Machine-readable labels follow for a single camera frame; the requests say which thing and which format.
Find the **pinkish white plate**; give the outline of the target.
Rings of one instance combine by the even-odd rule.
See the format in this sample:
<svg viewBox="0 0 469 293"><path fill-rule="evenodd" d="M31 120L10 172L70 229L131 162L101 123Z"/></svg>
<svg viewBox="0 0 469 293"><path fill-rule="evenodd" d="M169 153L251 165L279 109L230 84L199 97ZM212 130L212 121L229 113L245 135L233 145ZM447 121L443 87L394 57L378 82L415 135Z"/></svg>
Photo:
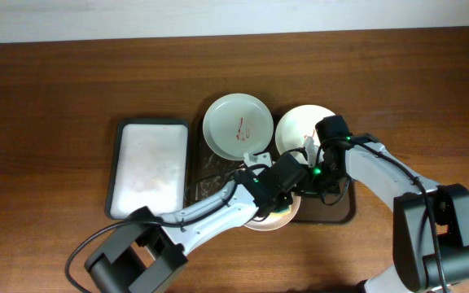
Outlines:
<svg viewBox="0 0 469 293"><path fill-rule="evenodd" d="M277 230L286 224L288 224L294 216L297 214L299 207L300 207L300 196L292 195L293 197L293 204L292 204L292 210L291 213L282 216L282 217L276 217L272 216L271 213L266 217L266 218L257 218L256 220L251 220L248 223L246 223L244 226L251 229L251 230L256 230L256 231L271 231L271 230Z"/></svg>

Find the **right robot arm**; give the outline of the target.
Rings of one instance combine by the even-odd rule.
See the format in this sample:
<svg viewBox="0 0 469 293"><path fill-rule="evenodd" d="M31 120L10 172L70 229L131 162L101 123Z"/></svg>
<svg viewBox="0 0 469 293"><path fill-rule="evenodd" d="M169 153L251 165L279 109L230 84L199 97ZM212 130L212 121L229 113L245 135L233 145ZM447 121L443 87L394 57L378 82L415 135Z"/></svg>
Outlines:
<svg viewBox="0 0 469 293"><path fill-rule="evenodd" d="M396 159L374 136L353 135L342 116L315 125L320 147L302 195L330 204L338 185L359 181L392 211L393 264L360 292L449 292L469 280L469 190L442 185Z"/></svg>

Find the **green yellow sponge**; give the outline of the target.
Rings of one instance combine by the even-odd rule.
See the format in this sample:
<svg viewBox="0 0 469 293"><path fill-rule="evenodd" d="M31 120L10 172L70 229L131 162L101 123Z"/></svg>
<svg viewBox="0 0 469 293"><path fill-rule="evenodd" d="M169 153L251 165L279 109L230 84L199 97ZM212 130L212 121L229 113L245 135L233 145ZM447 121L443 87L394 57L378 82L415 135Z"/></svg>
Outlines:
<svg viewBox="0 0 469 293"><path fill-rule="evenodd" d="M272 212L271 215L276 216L276 217L282 217L282 216L286 216L290 214L291 210L292 210L292 205L288 205L285 208L280 208L279 210Z"/></svg>

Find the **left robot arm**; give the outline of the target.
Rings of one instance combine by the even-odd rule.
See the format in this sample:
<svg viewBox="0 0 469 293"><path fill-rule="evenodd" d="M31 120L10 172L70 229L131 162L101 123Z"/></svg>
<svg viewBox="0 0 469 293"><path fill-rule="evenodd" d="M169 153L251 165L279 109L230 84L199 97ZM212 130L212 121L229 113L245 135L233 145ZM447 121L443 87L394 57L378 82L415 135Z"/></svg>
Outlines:
<svg viewBox="0 0 469 293"><path fill-rule="evenodd" d="M290 204L290 190L307 175L286 153L274 163L235 170L216 194L180 211L155 216L140 208L88 257L85 270L101 292L164 292L192 251Z"/></svg>

